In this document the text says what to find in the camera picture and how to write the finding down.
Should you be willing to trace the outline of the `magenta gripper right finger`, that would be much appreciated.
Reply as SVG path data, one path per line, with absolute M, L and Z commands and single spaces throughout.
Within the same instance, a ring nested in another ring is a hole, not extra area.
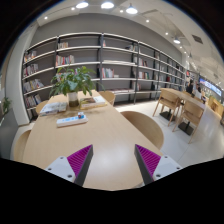
M 140 145 L 135 145 L 134 154 L 145 185 L 182 169 L 168 155 L 159 156 Z

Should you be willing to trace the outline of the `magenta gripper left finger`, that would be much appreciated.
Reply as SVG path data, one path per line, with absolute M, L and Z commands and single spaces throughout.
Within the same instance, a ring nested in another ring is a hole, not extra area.
M 88 145 L 68 157 L 59 156 L 45 170 L 76 185 L 84 184 L 93 157 L 93 145 Z

